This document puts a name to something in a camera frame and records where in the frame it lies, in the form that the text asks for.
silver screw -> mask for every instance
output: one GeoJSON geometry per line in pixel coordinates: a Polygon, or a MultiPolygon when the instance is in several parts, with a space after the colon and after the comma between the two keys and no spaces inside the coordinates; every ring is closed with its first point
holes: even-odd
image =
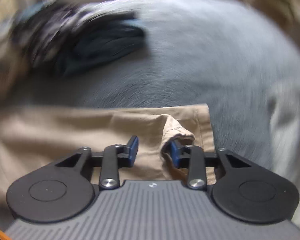
{"type": "Polygon", "coordinates": [[[149,187],[154,188],[154,187],[156,187],[157,185],[158,185],[158,184],[156,184],[156,183],[153,182],[153,183],[150,183],[150,184],[149,184],[149,187]]]}
{"type": "Polygon", "coordinates": [[[114,179],[104,179],[101,182],[101,185],[104,187],[113,187],[116,184],[117,184],[117,182],[114,179]]]}
{"type": "Polygon", "coordinates": [[[205,182],[202,179],[192,179],[189,184],[191,187],[202,187],[205,182]]]}

gray ribbed plate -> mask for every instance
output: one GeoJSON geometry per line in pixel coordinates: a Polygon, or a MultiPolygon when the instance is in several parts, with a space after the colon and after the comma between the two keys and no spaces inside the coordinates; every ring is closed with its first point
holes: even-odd
{"type": "Polygon", "coordinates": [[[180,181],[133,180],[102,191],[73,219],[47,225],[16,220],[6,234],[12,240],[300,240],[300,230],[289,221],[242,223],[180,181]]]}

gray blanket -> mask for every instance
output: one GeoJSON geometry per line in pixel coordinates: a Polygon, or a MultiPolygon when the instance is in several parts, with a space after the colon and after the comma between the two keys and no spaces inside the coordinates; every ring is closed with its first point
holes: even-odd
{"type": "MultiPolygon", "coordinates": [[[[9,104],[207,103],[216,147],[277,171],[300,190],[300,52],[274,23],[234,0],[118,0],[100,6],[137,10],[147,48],[67,79],[34,75],[9,104]],[[291,129],[294,121],[298,125],[291,129]]],[[[300,206],[294,221],[300,226],[300,206]]]]}

beige fabric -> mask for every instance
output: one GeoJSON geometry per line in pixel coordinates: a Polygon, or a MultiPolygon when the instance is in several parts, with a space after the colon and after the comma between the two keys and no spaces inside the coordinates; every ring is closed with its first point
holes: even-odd
{"type": "MultiPolygon", "coordinates": [[[[180,138],[184,144],[194,141],[205,151],[214,151],[207,105],[8,109],[0,112],[0,204],[5,204],[9,185],[28,172],[80,147],[98,152],[109,145],[126,144],[132,135],[139,137],[139,151],[133,168],[120,169],[121,182],[124,179],[184,179],[182,171],[172,168],[167,154],[160,154],[172,138],[180,138]]],[[[98,173],[96,168],[93,183],[98,183],[98,173]]]]}

dark teal garment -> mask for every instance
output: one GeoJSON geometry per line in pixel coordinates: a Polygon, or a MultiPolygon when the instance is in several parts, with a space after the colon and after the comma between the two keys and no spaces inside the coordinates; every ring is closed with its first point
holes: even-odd
{"type": "Polygon", "coordinates": [[[142,29],[125,21],[109,22],[97,30],[83,31],[59,52],[53,75],[64,77],[82,73],[119,59],[141,48],[144,36],[142,29]]]}

